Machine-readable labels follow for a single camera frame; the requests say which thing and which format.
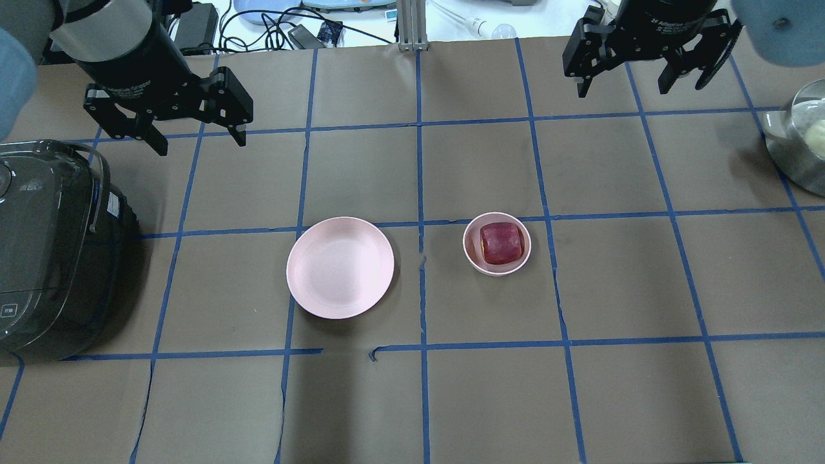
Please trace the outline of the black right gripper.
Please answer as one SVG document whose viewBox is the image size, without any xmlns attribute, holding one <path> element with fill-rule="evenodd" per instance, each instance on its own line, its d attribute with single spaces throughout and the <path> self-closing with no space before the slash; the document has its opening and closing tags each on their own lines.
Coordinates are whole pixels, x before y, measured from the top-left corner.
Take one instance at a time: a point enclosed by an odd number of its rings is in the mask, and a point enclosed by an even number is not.
<svg viewBox="0 0 825 464">
<path fill-rule="evenodd" d="M 743 31 L 728 12 L 713 12 L 715 1 L 622 1 L 604 23 L 606 8 L 589 6 L 574 26 L 562 53 L 563 73 L 585 98 L 598 74 L 628 61 L 666 66 L 658 76 L 660 94 L 680 77 L 701 70 L 695 89 L 707 86 L 725 64 Z"/>
</svg>

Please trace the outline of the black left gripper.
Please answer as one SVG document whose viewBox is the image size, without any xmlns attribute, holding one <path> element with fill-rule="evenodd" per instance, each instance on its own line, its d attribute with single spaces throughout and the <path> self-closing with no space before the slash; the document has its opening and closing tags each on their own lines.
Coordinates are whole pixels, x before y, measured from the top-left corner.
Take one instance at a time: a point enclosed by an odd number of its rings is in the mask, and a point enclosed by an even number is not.
<svg viewBox="0 0 825 464">
<path fill-rule="evenodd" d="M 191 72 L 164 26 L 150 26 L 130 49 L 111 59 L 75 58 L 94 82 L 84 91 L 83 109 L 115 140 L 143 141 L 157 155 L 168 155 L 168 140 L 154 126 L 159 120 L 191 117 L 224 127 L 240 147 L 254 119 L 254 102 L 230 68 L 208 77 Z M 129 117 L 123 109 L 135 115 Z"/>
</svg>

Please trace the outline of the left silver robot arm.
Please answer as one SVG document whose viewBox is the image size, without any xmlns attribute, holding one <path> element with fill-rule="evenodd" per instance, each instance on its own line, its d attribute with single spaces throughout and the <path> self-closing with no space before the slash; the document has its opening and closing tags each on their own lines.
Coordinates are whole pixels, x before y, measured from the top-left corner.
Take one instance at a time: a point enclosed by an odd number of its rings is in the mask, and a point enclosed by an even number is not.
<svg viewBox="0 0 825 464">
<path fill-rule="evenodd" d="M 224 127 L 247 144 L 253 98 L 224 66 L 208 77 L 191 71 L 182 51 L 144 1 L 3 1 L 2 136 L 9 136 L 37 85 L 50 43 L 92 83 L 85 112 L 115 140 L 140 140 L 168 152 L 157 121 L 194 119 Z"/>
</svg>

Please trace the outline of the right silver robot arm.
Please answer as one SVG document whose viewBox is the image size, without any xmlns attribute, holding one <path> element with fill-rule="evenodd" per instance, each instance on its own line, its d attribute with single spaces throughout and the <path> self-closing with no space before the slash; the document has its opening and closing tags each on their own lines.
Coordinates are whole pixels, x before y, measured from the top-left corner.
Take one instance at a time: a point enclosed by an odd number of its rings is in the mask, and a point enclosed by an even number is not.
<svg viewBox="0 0 825 464">
<path fill-rule="evenodd" d="M 592 80 L 619 65 L 665 61 L 660 94 L 699 71 L 695 89 L 704 89 L 728 61 L 743 32 L 757 55 L 781 67 L 823 62 L 822 1 L 621 1 L 610 17 L 605 6 L 590 5 L 575 24 L 562 55 L 563 73 L 587 96 Z"/>
</svg>

